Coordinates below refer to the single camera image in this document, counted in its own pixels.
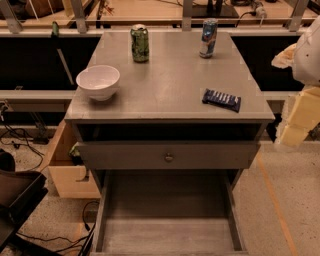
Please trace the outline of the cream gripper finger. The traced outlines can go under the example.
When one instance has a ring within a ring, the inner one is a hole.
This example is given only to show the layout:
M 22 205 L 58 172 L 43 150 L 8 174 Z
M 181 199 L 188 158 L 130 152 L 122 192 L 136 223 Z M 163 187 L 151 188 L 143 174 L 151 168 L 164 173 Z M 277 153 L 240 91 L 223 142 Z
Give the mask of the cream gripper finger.
M 271 65 L 281 69 L 291 67 L 294 61 L 295 49 L 296 43 L 291 44 L 273 58 Z
M 320 87 L 305 86 L 287 104 L 288 115 L 282 115 L 283 127 L 279 143 L 288 147 L 298 147 L 320 123 Z

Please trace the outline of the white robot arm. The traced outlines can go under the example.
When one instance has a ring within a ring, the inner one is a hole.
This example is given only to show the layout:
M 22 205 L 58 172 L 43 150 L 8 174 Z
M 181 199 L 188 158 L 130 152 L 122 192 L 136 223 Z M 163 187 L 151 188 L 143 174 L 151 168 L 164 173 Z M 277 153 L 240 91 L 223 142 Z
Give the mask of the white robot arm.
M 276 55 L 271 65 L 292 68 L 293 78 L 304 85 L 295 96 L 278 141 L 298 147 L 320 123 L 320 17 L 317 17 L 298 41 Z

